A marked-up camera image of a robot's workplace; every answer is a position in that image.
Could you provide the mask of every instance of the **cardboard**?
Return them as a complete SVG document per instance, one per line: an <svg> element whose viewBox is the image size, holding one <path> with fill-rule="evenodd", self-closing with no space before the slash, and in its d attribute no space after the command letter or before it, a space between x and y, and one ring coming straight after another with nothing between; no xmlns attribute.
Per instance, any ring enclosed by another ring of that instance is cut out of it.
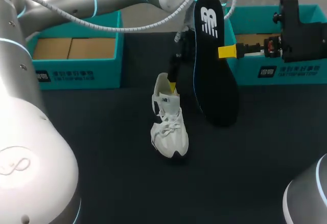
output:
<svg viewBox="0 0 327 224"><path fill-rule="evenodd" d="M114 58L115 38L74 38L68 59Z"/></svg>
<svg viewBox="0 0 327 224"><path fill-rule="evenodd" d="M244 34L235 35L235 38L237 43L244 43L249 45L260 43L260 45L263 46L264 40L272 36L280 36L280 34Z"/></svg>
<svg viewBox="0 0 327 224"><path fill-rule="evenodd" d="M41 38L37 42L33 60L67 59L71 41L71 38Z"/></svg>
<svg viewBox="0 0 327 224"><path fill-rule="evenodd" d="M33 59L112 59L115 38L41 38Z"/></svg>

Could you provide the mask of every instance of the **cardboard box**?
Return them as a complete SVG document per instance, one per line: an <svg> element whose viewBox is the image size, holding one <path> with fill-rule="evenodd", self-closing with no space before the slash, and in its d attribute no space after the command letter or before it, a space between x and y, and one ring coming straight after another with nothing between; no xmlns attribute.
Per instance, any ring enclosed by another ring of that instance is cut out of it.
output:
<svg viewBox="0 0 327 224"><path fill-rule="evenodd" d="M114 38L41 38L33 59L111 59L114 51Z"/></svg>
<svg viewBox="0 0 327 224"><path fill-rule="evenodd" d="M68 59L111 59L114 49L114 38L74 38Z"/></svg>
<svg viewBox="0 0 327 224"><path fill-rule="evenodd" d="M85 20L123 27L120 11ZM28 41L42 90L119 88L123 49L123 33L99 31L73 22L45 29Z"/></svg>
<svg viewBox="0 0 327 224"><path fill-rule="evenodd" d="M71 38L41 38L37 41L33 59L67 59L71 42Z"/></svg>
<svg viewBox="0 0 327 224"><path fill-rule="evenodd" d="M264 39L280 35L281 24L272 20L279 10L279 5L236 7L229 18L235 42L263 45ZM327 23L318 5L299 5L299 18L304 24ZM238 85L327 84L326 60L285 63L281 57L250 54L240 59L230 58L228 64Z"/></svg>

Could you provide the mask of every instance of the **shoe tongue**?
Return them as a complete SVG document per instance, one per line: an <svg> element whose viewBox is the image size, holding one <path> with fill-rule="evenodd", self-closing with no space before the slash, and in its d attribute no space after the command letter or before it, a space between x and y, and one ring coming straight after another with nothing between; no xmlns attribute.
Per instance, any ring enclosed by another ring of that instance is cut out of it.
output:
<svg viewBox="0 0 327 224"><path fill-rule="evenodd" d="M159 94L160 104L164 112L175 115L179 112L180 104L177 95L164 95Z"/></svg>

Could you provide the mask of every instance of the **white cable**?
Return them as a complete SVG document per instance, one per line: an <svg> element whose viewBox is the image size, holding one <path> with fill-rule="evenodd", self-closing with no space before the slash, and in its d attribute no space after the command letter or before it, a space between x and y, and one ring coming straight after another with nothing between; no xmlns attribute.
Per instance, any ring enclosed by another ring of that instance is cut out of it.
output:
<svg viewBox="0 0 327 224"><path fill-rule="evenodd" d="M41 4L42 6L52 10L52 11L55 11L57 12L59 15L61 15L62 17L68 19L69 21L72 21L72 22L75 22L79 25L82 25L82 26L85 26L85 27L88 27L88 28L91 28L91 29L95 29L95 30L100 30L100 31L109 31L109 32L133 32L133 31L144 31L144 30L147 30L147 29L151 29L151 28L154 28L154 27L158 27L164 23L167 23L168 21L170 21L173 17L175 17L178 13L180 13L190 2L192 2L193 0L185 0L182 5L177 8L177 10L175 12L173 12L171 15L167 16L166 18L164 18L163 20L157 22L157 23L154 23L154 24L151 24L151 25L147 25L147 26L142 26L142 27L133 27L133 28L112 28L112 27L104 27L104 26L99 26L99 25L95 25L95 24L91 24L89 22L86 22L84 20L81 20L79 18L76 18L72 15L70 15L69 13L66 13L64 11L62 11L61 9L45 2L44 0L32 0L36 3L39 3ZM225 15L224 19L228 19L234 9L235 9L235 5L236 5L236 0L232 0L232 3L231 3L231 8L229 10L229 12Z"/></svg>

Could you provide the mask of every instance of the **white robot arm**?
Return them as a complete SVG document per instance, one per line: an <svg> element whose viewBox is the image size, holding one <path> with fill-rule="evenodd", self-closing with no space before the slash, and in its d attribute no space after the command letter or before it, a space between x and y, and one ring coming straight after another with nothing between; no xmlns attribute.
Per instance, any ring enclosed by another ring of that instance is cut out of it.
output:
<svg viewBox="0 0 327 224"><path fill-rule="evenodd" d="M167 22L183 8L187 9L193 0L183 1L0 0L0 223L78 224L81 221L77 161L47 118L26 38L68 20L106 31L144 30ZM153 4L172 15L147 27L130 29L101 28L79 20L139 3ZM234 7L235 0L226 17ZM327 200L323 191L327 188L324 176L327 169L324 167L327 160L323 159L315 174L301 176L286 190L283 207L287 224L325 223ZM309 222L301 222L298 217L301 213L295 211L299 208L296 198L300 196L311 206L319 206L319 211L312 211Z"/></svg>

